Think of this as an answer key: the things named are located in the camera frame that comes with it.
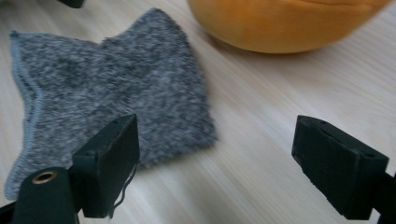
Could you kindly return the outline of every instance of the metal grommet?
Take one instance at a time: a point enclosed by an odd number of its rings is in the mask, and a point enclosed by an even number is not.
[[[35,178],[33,178],[33,183],[34,184],[45,184],[47,182],[50,182],[53,178],[55,178],[56,175],[57,175],[57,173],[54,171],[47,171],[47,172],[41,173],[41,174],[35,176]]]

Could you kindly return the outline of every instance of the orange object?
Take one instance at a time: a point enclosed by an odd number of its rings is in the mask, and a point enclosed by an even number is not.
[[[364,24],[389,0],[188,0],[213,36],[267,53],[317,49]]]

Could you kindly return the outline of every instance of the wooden table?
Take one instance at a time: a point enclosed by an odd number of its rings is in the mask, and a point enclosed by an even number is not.
[[[347,221],[290,155],[297,115],[325,119],[390,157],[396,171],[396,5],[348,38],[307,53],[269,55],[209,36],[183,0],[0,3],[0,191],[21,151],[23,104],[11,76],[8,33],[43,32],[99,42],[151,7],[187,33],[205,71],[219,141],[140,172],[108,219],[81,223],[376,223]],[[0,204],[6,204],[3,194]]]

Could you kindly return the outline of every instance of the gray sock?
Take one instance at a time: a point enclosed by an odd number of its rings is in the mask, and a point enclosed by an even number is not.
[[[151,166],[211,146],[203,74],[187,37],[159,9],[101,44],[47,34],[11,34],[13,76],[25,102],[21,155],[6,183],[71,156],[108,122],[137,115],[141,161]]]

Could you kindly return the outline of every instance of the wooden surface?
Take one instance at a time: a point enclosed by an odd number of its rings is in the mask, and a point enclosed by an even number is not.
[[[108,219],[81,223],[376,223],[347,221],[290,155],[297,115],[325,119],[390,157],[396,171],[396,5],[327,48],[291,55],[235,49],[210,37],[183,0],[0,3],[0,191],[21,151],[23,105],[11,76],[8,33],[99,42],[151,7],[187,33],[205,71],[219,141],[140,172]],[[0,204],[6,204],[3,194]]]

